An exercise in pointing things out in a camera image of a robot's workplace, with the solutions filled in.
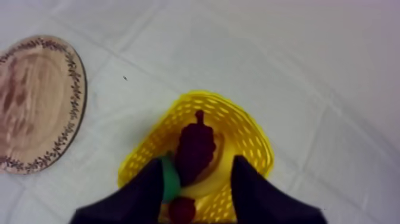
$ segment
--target decorative plate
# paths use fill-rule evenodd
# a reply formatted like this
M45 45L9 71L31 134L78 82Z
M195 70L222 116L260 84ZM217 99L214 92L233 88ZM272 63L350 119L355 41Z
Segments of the decorative plate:
M0 168L41 171L74 139L85 112L86 75L71 45L33 36L0 55Z

